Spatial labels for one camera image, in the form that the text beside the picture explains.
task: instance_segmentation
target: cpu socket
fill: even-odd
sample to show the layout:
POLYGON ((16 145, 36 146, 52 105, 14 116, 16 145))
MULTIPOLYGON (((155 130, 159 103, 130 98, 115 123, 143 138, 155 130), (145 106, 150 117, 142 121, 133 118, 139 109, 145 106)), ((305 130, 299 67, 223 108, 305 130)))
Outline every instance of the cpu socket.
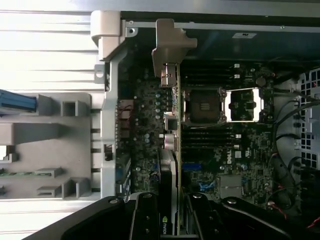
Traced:
POLYGON ((183 90, 182 123, 190 127, 205 127, 224 123, 254 123, 261 120, 264 109, 264 100, 260 97, 258 88, 242 88, 224 90, 222 88, 193 87, 183 90), (237 119, 234 117, 235 109, 232 107, 233 93, 249 94, 252 99, 245 102, 249 109, 250 118, 237 119))
POLYGON ((186 126, 208 126, 225 123, 223 111, 226 91, 222 88, 185 88, 182 122, 186 126))

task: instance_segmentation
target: blue pcie slot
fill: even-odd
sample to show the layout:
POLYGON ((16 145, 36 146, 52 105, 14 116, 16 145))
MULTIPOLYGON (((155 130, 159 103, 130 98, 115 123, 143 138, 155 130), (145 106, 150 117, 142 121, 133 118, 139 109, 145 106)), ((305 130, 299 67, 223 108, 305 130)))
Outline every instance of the blue pcie slot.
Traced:
MULTIPOLYGON (((154 170, 158 169, 158 164, 154 164, 154 170)), ((202 164, 201 163, 188 163, 184 162, 182 163, 182 169, 186 171, 200 171, 202 170, 202 164)))

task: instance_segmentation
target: metal panel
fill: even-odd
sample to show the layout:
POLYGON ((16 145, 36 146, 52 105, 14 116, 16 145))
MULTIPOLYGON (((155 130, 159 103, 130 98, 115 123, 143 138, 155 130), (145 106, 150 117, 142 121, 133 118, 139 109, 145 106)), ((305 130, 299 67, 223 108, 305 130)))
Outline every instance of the metal panel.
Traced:
POLYGON ((319 18, 319 3, 234 0, 10 0, 0 10, 86 11, 116 10, 197 14, 261 15, 319 18))
POLYGON ((1 89, 104 89, 94 83, 98 51, 89 13, 0 13, 0 39, 1 89))
MULTIPOLYGON (((310 71, 309 74, 303 74, 298 82, 301 92, 314 98, 320 97, 320 68, 310 71)), ((313 106, 301 111, 305 121, 301 123, 301 157, 305 163, 312 168, 320 170, 320 107, 313 106)))
MULTIPOLYGON (((133 25, 142 24, 142 22, 137 22, 133 25)), ((190 29, 200 25, 176 23, 176 26, 184 26, 183 29, 186 30, 189 38, 198 40, 198 47, 190 50, 185 59, 269 61, 283 57, 282 61, 292 61, 292 56, 301 56, 305 61, 319 60, 319 27, 310 28, 312 33, 300 32, 303 28, 299 27, 285 27, 283 31, 278 27, 279 31, 275 31, 276 27, 273 26, 264 26, 261 27, 261 29, 265 28, 264 31, 256 31, 256 26, 249 25, 239 25, 233 28, 236 30, 232 30, 235 25, 229 25, 228 30, 221 30, 220 24, 204 24, 206 29, 190 29), (234 38, 238 33, 255 33, 256 35, 248 39, 234 38)), ((155 35, 154 28, 141 27, 135 37, 144 47, 146 56, 155 46, 155 35)))
POLYGON ((102 160, 101 168, 101 198, 116 194, 116 149, 118 146, 117 104, 118 104, 118 77, 119 63, 125 58, 128 50, 121 50, 110 62, 110 90, 105 93, 104 103, 100 113, 101 147, 112 147, 112 160, 102 160))

